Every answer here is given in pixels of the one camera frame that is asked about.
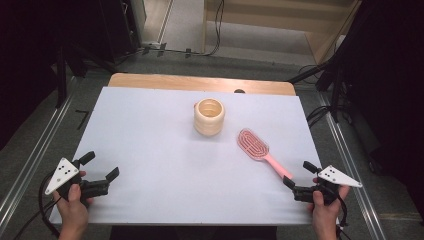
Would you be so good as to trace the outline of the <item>wooden table edge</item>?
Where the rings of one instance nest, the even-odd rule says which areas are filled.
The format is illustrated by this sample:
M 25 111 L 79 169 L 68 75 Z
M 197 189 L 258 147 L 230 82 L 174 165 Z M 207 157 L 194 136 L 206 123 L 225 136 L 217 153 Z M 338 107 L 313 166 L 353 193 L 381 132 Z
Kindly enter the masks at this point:
M 130 87 L 146 89 L 168 89 L 187 91 L 230 92 L 243 91 L 246 94 L 267 94 L 295 96 L 295 89 L 288 82 L 178 76 L 164 74 L 113 74 L 109 87 Z

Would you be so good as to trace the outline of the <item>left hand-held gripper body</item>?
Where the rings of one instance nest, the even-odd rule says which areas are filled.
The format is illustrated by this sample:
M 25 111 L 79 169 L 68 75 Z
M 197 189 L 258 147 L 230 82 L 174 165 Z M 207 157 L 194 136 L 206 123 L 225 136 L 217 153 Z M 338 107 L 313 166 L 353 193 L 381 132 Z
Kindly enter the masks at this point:
M 66 158 L 62 158 L 53 171 L 44 193 L 50 195 L 57 191 L 62 198 L 67 200 L 71 185 L 78 184 L 81 188 L 80 201 L 83 204 L 87 204 L 87 200 L 90 198 L 107 195 L 110 183 L 106 180 L 106 177 L 104 180 L 97 181 L 83 180 L 80 175 L 81 166 L 79 159 L 69 161 Z

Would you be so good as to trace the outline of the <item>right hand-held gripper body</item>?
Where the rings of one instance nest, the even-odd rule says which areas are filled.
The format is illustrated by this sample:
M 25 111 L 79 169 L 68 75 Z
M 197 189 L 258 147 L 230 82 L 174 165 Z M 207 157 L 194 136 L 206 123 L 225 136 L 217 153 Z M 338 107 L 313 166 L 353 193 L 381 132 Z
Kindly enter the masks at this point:
M 351 178 L 331 165 L 324 169 L 319 169 L 320 172 L 315 174 L 318 180 L 315 186 L 295 186 L 293 195 L 296 201 L 313 203 L 313 192 L 320 191 L 323 194 L 324 203 L 331 204 L 339 196 L 340 185 L 357 188 L 363 187 L 361 182 Z

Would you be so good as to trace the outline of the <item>light wooden cabinet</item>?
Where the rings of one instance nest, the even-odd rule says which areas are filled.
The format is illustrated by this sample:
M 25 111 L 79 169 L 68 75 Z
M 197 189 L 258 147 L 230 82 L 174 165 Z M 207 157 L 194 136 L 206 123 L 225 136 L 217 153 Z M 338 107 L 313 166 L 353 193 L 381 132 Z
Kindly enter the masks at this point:
M 303 31 L 316 63 L 323 63 L 347 34 L 363 0 L 203 0 L 201 50 L 207 22 L 223 12 L 224 23 Z

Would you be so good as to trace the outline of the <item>dark equipment case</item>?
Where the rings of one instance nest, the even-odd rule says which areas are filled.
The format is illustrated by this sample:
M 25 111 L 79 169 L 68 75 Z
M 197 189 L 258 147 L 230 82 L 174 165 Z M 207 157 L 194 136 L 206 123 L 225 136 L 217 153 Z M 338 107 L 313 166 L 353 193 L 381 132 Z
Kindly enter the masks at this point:
M 106 27 L 108 59 L 134 53 L 142 45 L 147 14 L 144 0 L 100 0 Z

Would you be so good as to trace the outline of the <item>person's right hand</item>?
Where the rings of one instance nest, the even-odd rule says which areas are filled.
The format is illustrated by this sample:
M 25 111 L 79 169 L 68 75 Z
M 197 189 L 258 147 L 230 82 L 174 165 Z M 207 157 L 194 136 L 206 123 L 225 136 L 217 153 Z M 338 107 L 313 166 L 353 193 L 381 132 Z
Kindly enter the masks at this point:
M 315 232 L 324 229 L 336 231 L 336 219 L 341 209 L 339 199 L 334 200 L 330 205 L 326 205 L 323 194 L 320 191 L 314 191 L 313 204 L 308 209 L 312 212 L 312 226 Z

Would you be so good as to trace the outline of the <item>black metal stand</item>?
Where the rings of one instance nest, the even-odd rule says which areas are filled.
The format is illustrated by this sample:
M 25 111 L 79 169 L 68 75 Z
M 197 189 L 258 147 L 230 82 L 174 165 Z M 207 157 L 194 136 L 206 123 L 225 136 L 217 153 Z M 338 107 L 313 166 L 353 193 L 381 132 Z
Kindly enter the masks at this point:
M 289 79 L 288 83 L 296 84 L 318 73 L 321 73 L 321 75 L 315 83 L 316 90 L 323 92 L 332 87 L 332 94 L 331 100 L 327 105 L 317 107 L 307 116 L 309 127 L 313 127 L 326 114 L 329 114 L 338 123 L 338 112 L 344 109 L 339 104 L 339 98 L 342 93 L 343 71 L 341 69 L 333 70 L 330 60 L 318 65 L 311 65 L 310 69 L 304 72 L 299 70 L 298 75 Z
M 59 109 L 67 98 L 66 60 L 63 46 L 57 50 L 56 70 L 58 78 L 56 108 Z

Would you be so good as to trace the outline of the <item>metal floor rail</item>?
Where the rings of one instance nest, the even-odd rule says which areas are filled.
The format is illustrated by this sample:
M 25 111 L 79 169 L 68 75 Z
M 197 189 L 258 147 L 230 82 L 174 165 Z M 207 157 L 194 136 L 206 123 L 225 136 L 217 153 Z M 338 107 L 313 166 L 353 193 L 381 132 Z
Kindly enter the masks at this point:
M 355 164 L 355 159 L 353 158 L 348 144 L 345 140 L 345 137 L 342 133 L 340 124 L 335 122 L 330 113 L 326 114 L 325 119 L 335 140 L 346 173 L 352 178 L 359 180 L 361 183 L 363 183 L 363 180 Z M 378 214 L 367 192 L 367 188 L 365 186 L 362 186 L 361 188 L 353 188 L 353 192 L 358 202 L 361 215 L 370 233 L 371 239 L 387 240 Z
M 0 151 L 0 237 L 61 124 L 82 79 L 66 83 L 67 97 L 59 108 L 42 103 Z

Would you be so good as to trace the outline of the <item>black curtain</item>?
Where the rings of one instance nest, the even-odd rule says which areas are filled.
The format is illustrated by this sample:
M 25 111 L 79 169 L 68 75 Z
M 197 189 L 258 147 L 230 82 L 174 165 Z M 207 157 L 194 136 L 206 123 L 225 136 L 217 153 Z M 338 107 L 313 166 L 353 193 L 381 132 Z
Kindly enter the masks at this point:
M 368 154 L 424 219 L 424 0 L 363 0 L 340 49 Z
M 103 57 L 101 10 L 100 0 L 0 0 L 0 150 L 57 90 L 60 46 L 78 76 L 85 58 Z

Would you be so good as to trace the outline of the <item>cream ribbed cup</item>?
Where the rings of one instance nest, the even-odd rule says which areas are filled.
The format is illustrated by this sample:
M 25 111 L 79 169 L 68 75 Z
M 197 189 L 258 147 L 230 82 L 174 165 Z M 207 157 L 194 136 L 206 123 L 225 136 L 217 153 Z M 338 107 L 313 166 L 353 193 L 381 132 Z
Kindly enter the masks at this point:
M 205 98 L 194 105 L 194 128 L 203 136 L 214 136 L 222 128 L 225 118 L 224 105 L 213 98 Z

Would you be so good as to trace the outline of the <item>pink hairbrush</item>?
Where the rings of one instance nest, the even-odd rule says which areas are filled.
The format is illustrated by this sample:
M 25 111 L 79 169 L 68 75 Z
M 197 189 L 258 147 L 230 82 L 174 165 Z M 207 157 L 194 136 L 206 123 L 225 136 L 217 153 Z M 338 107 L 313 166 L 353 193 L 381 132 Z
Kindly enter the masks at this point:
M 291 179 L 293 175 L 269 153 L 269 146 L 250 129 L 242 129 L 237 137 L 238 146 L 253 160 L 266 161 L 281 177 Z

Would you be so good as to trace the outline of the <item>person's left hand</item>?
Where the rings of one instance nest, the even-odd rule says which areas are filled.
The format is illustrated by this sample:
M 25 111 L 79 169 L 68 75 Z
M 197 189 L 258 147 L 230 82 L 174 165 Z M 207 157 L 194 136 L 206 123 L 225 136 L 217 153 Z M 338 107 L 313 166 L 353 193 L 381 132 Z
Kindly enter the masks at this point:
M 80 201 L 81 188 L 78 184 L 72 184 L 68 191 L 68 199 L 64 200 L 60 194 L 55 191 L 53 199 L 56 202 L 57 209 L 62 219 L 62 228 L 60 233 L 65 231 L 80 231 L 85 233 L 88 226 L 88 210 Z

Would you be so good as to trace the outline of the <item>white table sheet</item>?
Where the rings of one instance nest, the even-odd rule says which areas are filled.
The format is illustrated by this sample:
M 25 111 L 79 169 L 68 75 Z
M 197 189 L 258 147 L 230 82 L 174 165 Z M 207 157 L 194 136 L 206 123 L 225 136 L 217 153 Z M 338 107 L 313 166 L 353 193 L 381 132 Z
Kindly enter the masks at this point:
M 225 107 L 223 128 L 205 137 L 194 128 L 201 91 L 105 87 L 75 152 L 95 158 L 88 180 L 113 169 L 119 176 L 89 209 L 96 224 L 301 225 L 306 206 L 278 174 L 238 146 L 251 129 L 270 154 L 310 186 L 303 164 L 320 163 L 301 102 L 296 96 L 212 93 Z

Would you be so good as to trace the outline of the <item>white power strip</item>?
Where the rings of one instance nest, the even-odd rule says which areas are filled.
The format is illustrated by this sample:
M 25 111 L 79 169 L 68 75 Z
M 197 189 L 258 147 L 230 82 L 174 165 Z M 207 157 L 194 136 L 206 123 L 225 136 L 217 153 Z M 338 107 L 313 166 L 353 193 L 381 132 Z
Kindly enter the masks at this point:
M 166 43 L 143 43 L 141 47 L 141 53 L 143 55 L 146 55 L 151 52 L 156 52 L 158 57 L 162 56 L 166 52 Z

